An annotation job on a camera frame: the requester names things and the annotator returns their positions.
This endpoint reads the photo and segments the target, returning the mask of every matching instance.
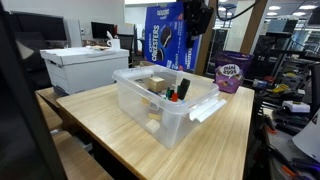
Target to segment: purple snack bag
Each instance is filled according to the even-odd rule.
[[[216,84],[220,91],[235,93],[242,84],[253,55],[222,51],[216,56]]]

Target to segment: white cardboard box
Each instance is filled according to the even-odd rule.
[[[128,68],[128,50],[83,48],[41,50],[54,90],[74,94],[114,83],[113,71]]]

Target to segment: ceiling light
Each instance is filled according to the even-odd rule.
[[[295,12],[292,15],[294,15],[294,16],[303,16],[303,15],[306,15],[306,13],[304,13],[304,12]]]
[[[219,10],[219,11],[226,11],[226,8],[224,8],[224,7],[219,7],[218,10]]]
[[[279,9],[281,9],[280,6],[270,6],[269,7],[269,10],[279,10]]]
[[[278,13],[275,13],[275,12],[268,12],[268,13],[267,13],[267,15],[268,15],[268,16],[276,16],[276,15],[278,15]]]
[[[305,6],[300,6],[299,9],[315,9],[317,8],[318,6],[315,6],[315,5],[305,5]]]

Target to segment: box lid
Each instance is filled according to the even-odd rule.
[[[40,50],[40,53],[42,58],[53,61],[54,63],[57,63],[59,65],[105,61],[129,56],[129,51],[124,49],[120,49],[117,51],[98,51],[86,47]]]

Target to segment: blue cereal box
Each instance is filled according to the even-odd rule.
[[[194,69],[198,40],[187,48],[186,39],[182,2],[148,7],[144,46],[148,61],[174,70]]]

